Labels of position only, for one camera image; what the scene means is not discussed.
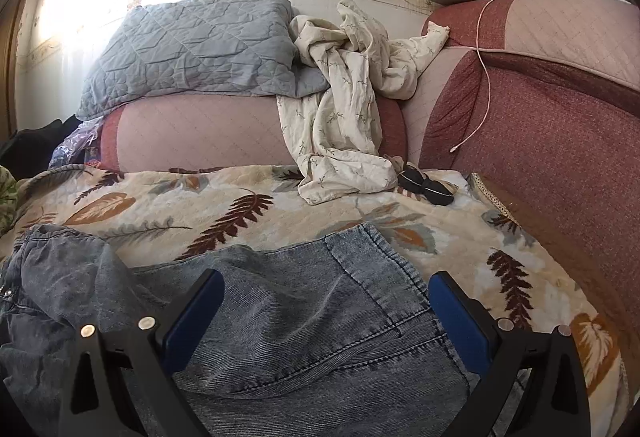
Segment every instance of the blue gripper pad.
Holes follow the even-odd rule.
[[[162,367],[167,374],[185,369],[224,296],[225,281],[214,271],[165,336]]]
[[[465,368],[483,377],[491,366],[492,354],[489,341],[478,324],[439,273],[431,276],[428,293],[431,307]]]

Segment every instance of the jeans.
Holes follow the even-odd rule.
[[[465,371],[412,264],[370,224],[277,251],[235,245],[128,269],[108,243],[35,226],[1,276],[5,384],[34,430],[58,434],[63,377],[85,324],[102,332],[157,315],[203,270],[226,293],[174,380],[217,436],[439,436],[477,382]],[[127,385],[149,435],[162,435]],[[495,429],[519,401],[514,390]]]

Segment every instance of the white patterned cloth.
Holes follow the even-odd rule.
[[[396,185],[392,164],[378,156],[382,128],[374,91],[410,99],[418,78],[449,37],[432,22],[425,36],[389,40],[384,26],[341,0],[340,27],[296,16],[289,26],[306,65],[318,66],[331,88],[295,99],[278,96],[282,134],[305,177],[298,187],[309,204]]]

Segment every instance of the green patterned fabric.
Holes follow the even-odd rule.
[[[18,192],[14,176],[4,166],[0,166],[0,234],[4,233],[14,221],[15,203]]]

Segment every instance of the leaf-patterned blanket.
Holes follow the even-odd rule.
[[[35,224],[92,233],[131,266],[198,255],[233,243],[258,250],[373,223],[428,280],[445,269],[491,314],[550,332],[571,325],[590,395],[594,437],[611,435],[630,392],[613,327],[583,291],[495,199],[457,172],[429,172],[459,187],[450,206],[433,206],[399,188],[310,206],[295,166],[242,166],[205,174],[119,174],[71,165],[20,182],[14,224],[0,239],[8,257]]]

